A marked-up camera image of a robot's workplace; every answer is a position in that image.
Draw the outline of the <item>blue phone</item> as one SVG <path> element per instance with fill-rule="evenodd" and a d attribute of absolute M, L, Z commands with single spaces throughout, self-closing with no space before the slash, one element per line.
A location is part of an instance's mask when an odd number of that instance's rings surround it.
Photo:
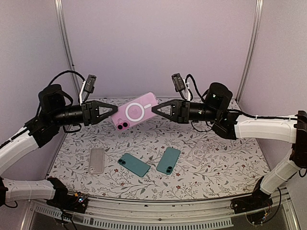
<path fill-rule="evenodd" d="M 178 149 L 167 147 L 156 167 L 157 171 L 170 175 L 177 163 L 180 153 L 181 151 Z"/>

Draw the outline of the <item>purple phone with ring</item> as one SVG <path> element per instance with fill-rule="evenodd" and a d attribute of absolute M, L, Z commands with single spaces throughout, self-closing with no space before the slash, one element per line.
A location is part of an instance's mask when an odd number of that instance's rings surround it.
<path fill-rule="evenodd" d="M 124 131 L 156 116 L 152 107 L 158 105 L 158 100 L 152 92 L 139 96 L 118 107 L 111 116 L 117 131 Z"/>

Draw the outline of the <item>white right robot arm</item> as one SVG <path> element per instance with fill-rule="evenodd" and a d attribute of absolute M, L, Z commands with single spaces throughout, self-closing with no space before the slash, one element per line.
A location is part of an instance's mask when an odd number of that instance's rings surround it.
<path fill-rule="evenodd" d="M 258 209 L 267 196 L 290 180 L 307 166 L 307 113 L 299 110 L 294 115 L 249 115 L 241 110 L 229 109 L 232 99 L 230 90 L 221 83 L 209 86 L 202 103 L 173 99 L 152 108 L 152 112 L 170 121 L 187 124 L 207 121 L 212 131 L 223 139 L 255 138 L 264 150 L 285 149 L 286 155 L 278 154 L 275 167 L 257 181 L 248 205 Z"/>

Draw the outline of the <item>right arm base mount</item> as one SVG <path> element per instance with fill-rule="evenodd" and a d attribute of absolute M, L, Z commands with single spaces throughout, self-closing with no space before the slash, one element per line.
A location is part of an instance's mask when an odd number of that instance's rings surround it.
<path fill-rule="evenodd" d="M 261 177 L 251 195 L 234 198 L 231 200 L 230 208 L 234 210 L 235 214 L 253 211 L 259 208 L 269 207 L 273 204 L 271 195 L 261 191 L 260 184 L 264 177 Z"/>

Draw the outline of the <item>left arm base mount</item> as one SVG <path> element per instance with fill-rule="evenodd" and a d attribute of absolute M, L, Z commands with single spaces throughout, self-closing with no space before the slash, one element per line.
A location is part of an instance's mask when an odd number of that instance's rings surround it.
<path fill-rule="evenodd" d="M 55 194 L 46 204 L 60 210 L 73 211 L 84 214 L 88 205 L 87 195 L 76 192 L 73 195 L 68 193 L 67 187 L 57 178 L 47 178 L 51 182 Z"/>

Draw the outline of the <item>clear phone case with ring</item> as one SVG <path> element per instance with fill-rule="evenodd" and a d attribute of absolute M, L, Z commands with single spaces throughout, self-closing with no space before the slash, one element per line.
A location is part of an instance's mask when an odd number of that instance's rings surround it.
<path fill-rule="evenodd" d="M 185 160 L 189 164 L 191 164 L 191 165 L 193 165 L 195 167 L 198 167 L 205 160 L 206 155 L 207 155 L 208 152 L 209 151 L 208 151 L 207 145 L 204 142 L 199 141 L 186 154 Z"/>

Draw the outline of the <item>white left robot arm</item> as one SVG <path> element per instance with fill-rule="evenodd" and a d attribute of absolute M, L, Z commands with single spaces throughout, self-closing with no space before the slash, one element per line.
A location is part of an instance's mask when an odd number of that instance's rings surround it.
<path fill-rule="evenodd" d="M 34 167 L 34 173 L 20 169 L 9 174 L 22 163 L 29 169 L 35 163 L 48 166 L 51 160 L 30 160 L 44 150 L 51 152 L 61 127 L 70 125 L 96 125 L 117 112 L 115 105 L 100 101 L 81 101 L 74 105 L 73 99 L 62 90 L 61 85 L 51 84 L 38 94 L 39 113 L 0 146 L 0 204 L 8 205 L 18 200 L 45 199 L 51 206 L 67 208 L 76 204 L 77 198 L 68 194 L 67 187 L 55 177 L 43 178 L 47 170 Z"/>

